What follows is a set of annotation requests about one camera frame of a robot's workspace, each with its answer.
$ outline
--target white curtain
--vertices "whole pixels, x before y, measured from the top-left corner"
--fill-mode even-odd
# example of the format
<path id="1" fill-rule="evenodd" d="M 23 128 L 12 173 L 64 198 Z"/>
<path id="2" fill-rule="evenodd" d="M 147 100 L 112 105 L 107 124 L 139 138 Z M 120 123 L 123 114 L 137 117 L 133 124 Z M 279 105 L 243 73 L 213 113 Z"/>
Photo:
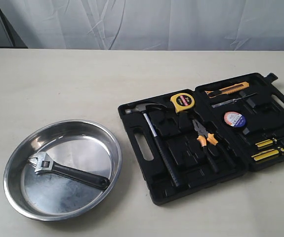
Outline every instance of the white curtain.
<path id="1" fill-rule="evenodd" d="M 284 50 L 284 0 L 0 0 L 28 48 Z"/>

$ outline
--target white table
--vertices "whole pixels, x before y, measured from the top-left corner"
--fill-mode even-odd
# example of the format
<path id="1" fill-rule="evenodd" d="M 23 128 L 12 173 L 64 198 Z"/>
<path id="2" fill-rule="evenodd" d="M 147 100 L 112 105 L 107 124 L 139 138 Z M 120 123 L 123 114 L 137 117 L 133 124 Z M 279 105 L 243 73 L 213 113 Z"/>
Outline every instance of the white table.
<path id="1" fill-rule="evenodd" d="M 284 236 L 284 162 L 158 207 L 117 111 L 123 103 L 252 72 L 275 73 L 284 93 L 284 52 L 0 49 L 0 237 Z M 4 167 L 25 137 L 64 119 L 109 128 L 122 147 L 122 173 L 83 216 L 30 220 L 5 198 Z"/>

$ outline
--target wrench jaw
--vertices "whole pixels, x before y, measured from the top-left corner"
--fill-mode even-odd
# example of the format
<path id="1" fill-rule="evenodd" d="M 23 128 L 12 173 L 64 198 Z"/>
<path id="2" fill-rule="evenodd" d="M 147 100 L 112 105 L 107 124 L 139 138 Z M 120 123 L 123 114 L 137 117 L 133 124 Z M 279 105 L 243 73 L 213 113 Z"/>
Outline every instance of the wrench jaw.
<path id="1" fill-rule="evenodd" d="M 38 152 L 29 157 L 28 163 L 35 168 L 35 173 L 44 173 L 52 170 L 54 161 L 46 152 Z"/>

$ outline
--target tape measure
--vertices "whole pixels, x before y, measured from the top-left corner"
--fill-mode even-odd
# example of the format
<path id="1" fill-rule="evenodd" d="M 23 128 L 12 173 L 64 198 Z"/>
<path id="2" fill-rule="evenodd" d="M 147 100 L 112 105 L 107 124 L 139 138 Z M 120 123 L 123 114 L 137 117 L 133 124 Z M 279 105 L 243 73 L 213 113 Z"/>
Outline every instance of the tape measure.
<path id="1" fill-rule="evenodd" d="M 170 101 L 173 103 L 176 109 L 176 113 L 184 110 L 188 110 L 195 105 L 194 98 L 187 93 L 178 93 L 171 96 Z"/>

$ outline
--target stainless steel bowl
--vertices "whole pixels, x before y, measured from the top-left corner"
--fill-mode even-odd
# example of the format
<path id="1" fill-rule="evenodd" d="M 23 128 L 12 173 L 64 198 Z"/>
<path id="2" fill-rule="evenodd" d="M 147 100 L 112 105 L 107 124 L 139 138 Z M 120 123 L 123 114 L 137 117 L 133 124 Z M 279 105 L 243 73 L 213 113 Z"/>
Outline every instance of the stainless steel bowl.
<path id="1" fill-rule="evenodd" d="M 102 191 L 53 173 L 36 175 L 30 155 L 47 152 L 59 164 L 108 177 Z M 50 124 L 27 137 L 12 153 L 3 176 L 5 195 L 22 215 L 41 221 L 78 216 L 102 201 L 118 179 L 122 154 L 114 135 L 85 120 Z"/>

